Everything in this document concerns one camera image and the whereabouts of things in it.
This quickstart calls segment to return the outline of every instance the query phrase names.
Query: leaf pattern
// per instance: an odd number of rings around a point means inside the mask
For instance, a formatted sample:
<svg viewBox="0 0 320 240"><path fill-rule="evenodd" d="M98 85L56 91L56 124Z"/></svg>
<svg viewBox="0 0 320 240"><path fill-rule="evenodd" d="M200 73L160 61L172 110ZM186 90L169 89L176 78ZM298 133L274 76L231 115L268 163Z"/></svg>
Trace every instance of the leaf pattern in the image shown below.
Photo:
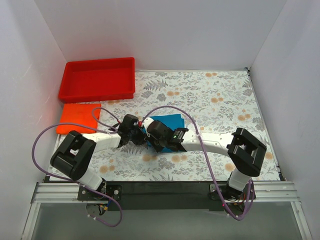
<svg viewBox="0 0 320 240"><path fill-rule="evenodd" d="M246 71L220 72L151 72L137 71L133 99L102 101L104 108L122 119L132 114L142 119L150 110L163 105L177 106L188 112L202 133L230 133L246 128L267 146L261 174L254 180L276 181L279 175L271 146L260 115L251 82ZM176 114L161 108L154 115ZM100 120L113 125L115 120L101 111ZM184 117L191 130L191 121ZM227 156L208 153L217 180L226 181L234 169ZM210 181L204 155L200 151L156 153L146 145L132 142L121 148L106 149L93 154L89 168L107 181ZM49 171L62 176L50 167Z"/></svg>

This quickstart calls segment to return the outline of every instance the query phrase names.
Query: orange cloth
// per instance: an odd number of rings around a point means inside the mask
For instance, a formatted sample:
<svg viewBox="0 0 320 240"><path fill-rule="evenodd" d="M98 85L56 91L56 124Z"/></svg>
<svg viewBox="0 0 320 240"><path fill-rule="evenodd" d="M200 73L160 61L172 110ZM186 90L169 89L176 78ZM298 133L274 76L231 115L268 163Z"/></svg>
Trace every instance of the orange cloth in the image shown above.
<svg viewBox="0 0 320 240"><path fill-rule="evenodd" d="M98 107L101 107L101 104L66 103L63 106L60 123L82 124L96 129L98 127L98 123L92 117L91 111L92 109ZM100 109L95 110L94 115L97 119L99 119ZM56 128L56 133L66 135L72 130L75 130L81 134L94 134L96 132L80 126L60 125Z"/></svg>

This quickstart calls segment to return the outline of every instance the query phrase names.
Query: red container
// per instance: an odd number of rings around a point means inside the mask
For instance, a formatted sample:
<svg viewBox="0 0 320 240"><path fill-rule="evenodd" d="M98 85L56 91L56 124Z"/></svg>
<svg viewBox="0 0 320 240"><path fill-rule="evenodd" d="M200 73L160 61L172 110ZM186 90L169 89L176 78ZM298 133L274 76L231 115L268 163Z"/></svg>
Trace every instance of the red container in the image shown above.
<svg viewBox="0 0 320 240"><path fill-rule="evenodd" d="M65 65L59 91L64 103L133 99L133 57L71 61Z"/></svg>

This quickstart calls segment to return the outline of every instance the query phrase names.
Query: gray floor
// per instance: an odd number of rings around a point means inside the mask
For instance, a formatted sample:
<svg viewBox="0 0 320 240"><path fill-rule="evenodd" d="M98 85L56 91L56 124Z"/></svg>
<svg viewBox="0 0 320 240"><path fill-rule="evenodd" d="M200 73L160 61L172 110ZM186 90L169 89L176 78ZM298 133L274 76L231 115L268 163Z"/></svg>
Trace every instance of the gray floor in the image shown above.
<svg viewBox="0 0 320 240"><path fill-rule="evenodd" d="M119 213L104 219L116 222ZM257 202L243 221L204 210L127 210L109 228L87 218L80 203L42 204L33 240L301 240L289 202Z"/></svg>

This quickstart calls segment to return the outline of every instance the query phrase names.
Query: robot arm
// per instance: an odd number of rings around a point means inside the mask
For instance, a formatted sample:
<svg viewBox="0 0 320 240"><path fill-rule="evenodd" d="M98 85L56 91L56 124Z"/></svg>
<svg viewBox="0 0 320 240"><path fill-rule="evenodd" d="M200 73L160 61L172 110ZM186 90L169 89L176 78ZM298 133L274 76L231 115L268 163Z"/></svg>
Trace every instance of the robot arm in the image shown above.
<svg viewBox="0 0 320 240"><path fill-rule="evenodd" d="M206 151L229 156L236 166L224 189L226 197L238 197L251 177L260 175L266 146L244 128L234 133L202 133ZM160 152L163 148L177 151L202 151L199 136L187 128L175 130L162 122L147 117L143 125L133 115L127 114L114 134L80 134L71 131L51 158L50 164L72 180L100 191L104 179L88 169L92 154L108 148L118 148L132 141L140 145L149 141Z"/></svg>

